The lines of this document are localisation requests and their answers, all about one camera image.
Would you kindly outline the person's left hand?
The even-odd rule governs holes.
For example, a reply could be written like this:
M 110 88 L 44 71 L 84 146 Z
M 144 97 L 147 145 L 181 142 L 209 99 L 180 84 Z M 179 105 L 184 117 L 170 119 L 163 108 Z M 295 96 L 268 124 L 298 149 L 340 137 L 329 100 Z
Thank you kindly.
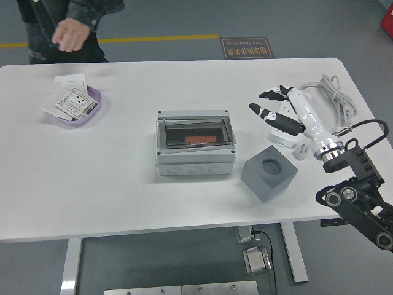
M 66 18 L 59 22 L 52 36 L 52 43 L 57 44 L 59 51 L 79 51 L 90 35 L 90 28 L 83 23 Z

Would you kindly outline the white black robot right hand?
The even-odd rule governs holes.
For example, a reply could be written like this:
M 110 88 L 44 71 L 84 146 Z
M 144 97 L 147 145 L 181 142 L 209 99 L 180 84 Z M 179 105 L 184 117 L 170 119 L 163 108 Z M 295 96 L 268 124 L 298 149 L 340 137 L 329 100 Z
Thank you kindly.
M 297 115 L 297 120 L 265 109 L 255 103 L 250 103 L 249 107 L 274 128 L 292 136 L 304 133 L 311 140 L 311 150 L 317 160 L 326 162 L 328 159 L 344 153 L 343 142 L 325 128 L 316 109 L 300 89 L 279 85 L 261 93 L 259 97 L 268 100 L 288 101 L 291 104 Z

